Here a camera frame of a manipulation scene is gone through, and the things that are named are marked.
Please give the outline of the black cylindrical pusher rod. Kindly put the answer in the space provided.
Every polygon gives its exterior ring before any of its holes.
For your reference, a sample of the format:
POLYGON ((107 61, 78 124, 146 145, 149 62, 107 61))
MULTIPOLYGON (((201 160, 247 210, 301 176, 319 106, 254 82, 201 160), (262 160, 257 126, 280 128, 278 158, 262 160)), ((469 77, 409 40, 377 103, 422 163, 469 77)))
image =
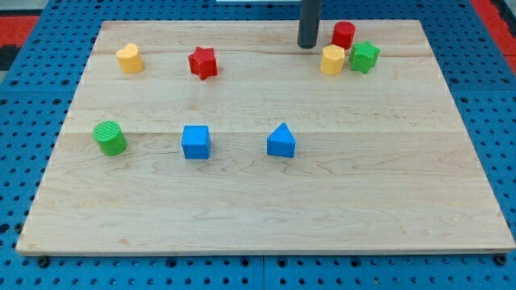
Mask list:
POLYGON ((318 26, 322 15, 323 0, 302 0, 298 22, 298 46, 314 48, 318 41, 318 26))

